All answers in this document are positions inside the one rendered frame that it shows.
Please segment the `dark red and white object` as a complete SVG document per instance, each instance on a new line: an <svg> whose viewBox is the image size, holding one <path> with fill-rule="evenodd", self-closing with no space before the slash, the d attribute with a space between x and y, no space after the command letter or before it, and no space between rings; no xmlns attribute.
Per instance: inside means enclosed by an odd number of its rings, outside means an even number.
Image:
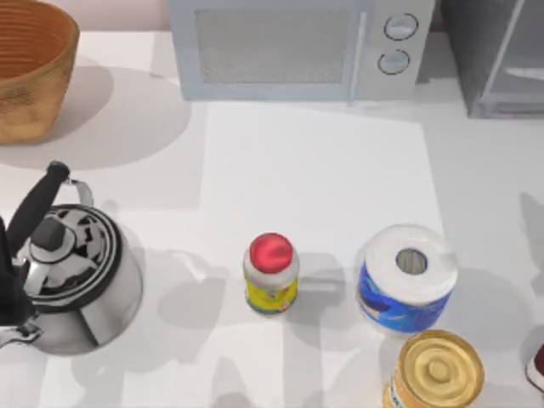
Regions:
<svg viewBox="0 0 544 408"><path fill-rule="evenodd" d="M544 343L527 363L525 375L529 383L544 394Z"/></svg>

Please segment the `white paper roll blue wrap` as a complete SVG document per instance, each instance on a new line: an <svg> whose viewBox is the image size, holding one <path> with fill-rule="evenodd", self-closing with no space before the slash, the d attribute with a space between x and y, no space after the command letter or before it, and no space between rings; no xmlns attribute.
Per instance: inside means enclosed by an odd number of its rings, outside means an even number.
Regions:
<svg viewBox="0 0 544 408"><path fill-rule="evenodd" d="M456 255L442 235L421 225L395 224L365 245L357 298L377 325L417 333L436 323L457 277Z"/></svg>

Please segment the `brown woven basket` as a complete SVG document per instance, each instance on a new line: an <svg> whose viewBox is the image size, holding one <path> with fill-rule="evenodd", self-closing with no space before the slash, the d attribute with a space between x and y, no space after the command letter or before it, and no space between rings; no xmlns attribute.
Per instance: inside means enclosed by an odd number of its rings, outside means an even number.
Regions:
<svg viewBox="0 0 544 408"><path fill-rule="evenodd" d="M0 0L0 144L46 137L59 116L80 37L62 8Z"/></svg>

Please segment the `pale microwave oven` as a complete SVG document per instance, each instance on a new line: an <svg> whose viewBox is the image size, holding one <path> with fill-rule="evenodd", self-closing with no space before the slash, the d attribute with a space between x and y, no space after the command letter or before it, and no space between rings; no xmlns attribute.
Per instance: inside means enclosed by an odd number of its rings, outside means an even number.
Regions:
<svg viewBox="0 0 544 408"><path fill-rule="evenodd" d="M435 0L359 0L368 20L360 68L358 101L409 99L416 86L422 64ZM416 33L407 40L393 41L386 37L387 19L398 14L413 14L419 22ZM382 54L395 49L406 51L410 66L399 75L387 76L380 72L377 61Z"/></svg>

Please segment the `round microwave knob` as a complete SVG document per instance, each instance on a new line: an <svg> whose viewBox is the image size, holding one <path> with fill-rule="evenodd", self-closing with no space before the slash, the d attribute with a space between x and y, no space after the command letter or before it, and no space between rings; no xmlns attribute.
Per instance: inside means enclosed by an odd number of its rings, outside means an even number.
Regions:
<svg viewBox="0 0 544 408"><path fill-rule="evenodd" d="M398 14L387 19L384 33L393 41L404 41L416 33L418 26L418 19L413 14Z"/></svg>
<svg viewBox="0 0 544 408"><path fill-rule="evenodd" d="M388 54L382 54L377 61L377 67L384 75L395 76L404 72L410 63L411 57L406 51L395 49Z"/></svg>

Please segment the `yellow bottle with red cap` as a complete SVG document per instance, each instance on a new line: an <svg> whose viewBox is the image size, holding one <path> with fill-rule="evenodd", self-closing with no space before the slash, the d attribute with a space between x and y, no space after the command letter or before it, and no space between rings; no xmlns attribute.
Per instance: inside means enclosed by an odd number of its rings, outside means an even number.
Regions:
<svg viewBox="0 0 544 408"><path fill-rule="evenodd" d="M266 232L256 236L244 254L242 269L246 301L260 314L283 313L296 300L299 256L284 235Z"/></svg>

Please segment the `gold can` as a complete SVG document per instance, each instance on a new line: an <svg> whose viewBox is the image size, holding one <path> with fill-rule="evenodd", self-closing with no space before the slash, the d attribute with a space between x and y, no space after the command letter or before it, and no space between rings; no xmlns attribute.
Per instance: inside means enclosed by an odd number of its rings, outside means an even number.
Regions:
<svg viewBox="0 0 544 408"><path fill-rule="evenodd" d="M467 341L449 331L422 331L400 349L382 408L468 408L484 382L483 364Z"/></svg>

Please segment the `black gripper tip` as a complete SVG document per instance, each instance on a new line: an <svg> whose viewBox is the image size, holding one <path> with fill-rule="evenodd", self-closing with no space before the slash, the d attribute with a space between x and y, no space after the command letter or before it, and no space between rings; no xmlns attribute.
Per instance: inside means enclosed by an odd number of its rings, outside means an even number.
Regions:
<svg viewBox="0 0 544 408"><path fill-rule="evenodd" d="M5 225L0 216L0 327L20 326L33 315L33 305L14 272Z"/></svg>

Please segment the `pale microwave door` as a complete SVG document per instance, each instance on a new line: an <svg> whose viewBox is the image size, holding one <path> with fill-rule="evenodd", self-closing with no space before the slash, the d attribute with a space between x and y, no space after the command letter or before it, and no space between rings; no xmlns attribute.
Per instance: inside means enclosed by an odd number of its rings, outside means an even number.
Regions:
<svg viewBox="0 0 544 408"><path fill-rule="evenodd" d="M168 0L182 94L351 99L363 10L359 0Z"/></svg>

